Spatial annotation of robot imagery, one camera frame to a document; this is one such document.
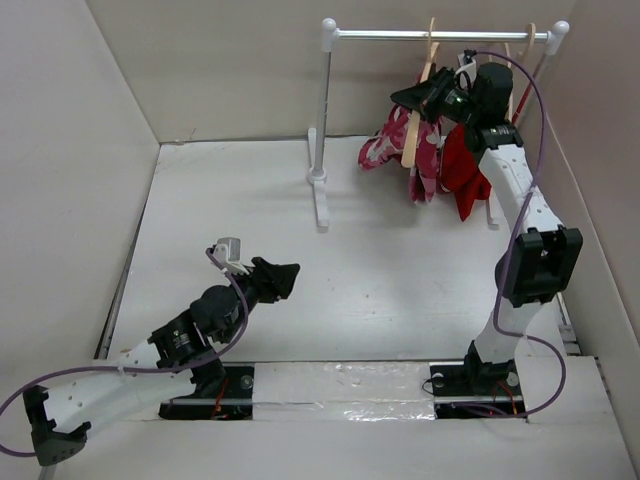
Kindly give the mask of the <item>beige wooden hanger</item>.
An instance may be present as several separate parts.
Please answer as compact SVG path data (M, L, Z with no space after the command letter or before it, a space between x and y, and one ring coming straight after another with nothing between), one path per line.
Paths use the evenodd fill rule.
M420 76L421 82L424 82L429 78L439 46L440 44L438 41L434 41L432 37L429 37L426 62ZM401 157L401 166L407 169L412 169L415 167L420 123L420 114L416 110L412 110L409 116L409 121L407 123L406 138Z

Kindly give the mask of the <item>pink camouflage trousers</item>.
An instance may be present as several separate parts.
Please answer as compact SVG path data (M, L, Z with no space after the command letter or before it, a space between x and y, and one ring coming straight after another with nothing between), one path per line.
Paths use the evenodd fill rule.
M362 170L372 170L390 161L401 162L405 150L410 112L394 105L386 122L361 147L357 163ZM429 203L436 193L442 120L419 122L415 165L409 171L409 198L414 203Z

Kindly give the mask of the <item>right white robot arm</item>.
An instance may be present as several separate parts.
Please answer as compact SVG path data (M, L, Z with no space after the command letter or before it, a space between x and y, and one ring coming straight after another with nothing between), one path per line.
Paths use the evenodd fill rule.
M541 308L564 291L583 237L567 228L547 204L531 173L522 138L508 120L513 73L505 65L479 66L462 86L460 73L440 68L426 81L392 93L392 101L421 118L441 117L464 129L464 142L489 181L511 229L505 254L495 268L497 299L464 361L446 373L446 385L465 385L483 394L515 374L516 347Z

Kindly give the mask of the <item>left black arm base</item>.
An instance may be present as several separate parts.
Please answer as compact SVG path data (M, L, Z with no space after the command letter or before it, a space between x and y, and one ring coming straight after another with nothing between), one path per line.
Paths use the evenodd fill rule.
M211 387L162 402L158 416L173 421L251 420L256 364L224 362L222 367L224 375Z

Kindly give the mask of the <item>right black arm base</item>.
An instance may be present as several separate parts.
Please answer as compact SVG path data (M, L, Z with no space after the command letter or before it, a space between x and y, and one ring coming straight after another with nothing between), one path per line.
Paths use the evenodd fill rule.
M512 416L526 409L514 365L473 386L462 361L430 363L421 389L432 396L438 420Z

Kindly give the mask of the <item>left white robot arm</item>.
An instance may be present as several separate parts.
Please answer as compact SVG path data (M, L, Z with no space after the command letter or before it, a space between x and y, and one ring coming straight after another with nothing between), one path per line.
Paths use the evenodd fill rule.
M220 358L244 335L251 311L287 299L300 272L297 263L255 257L245 266L217 258L213 249L206 254L226 284L205 290L114 362L71 368L72 381L53 388L37 379L22 392L40 466L77 455L102 429L154 404L216 394L225 377Z

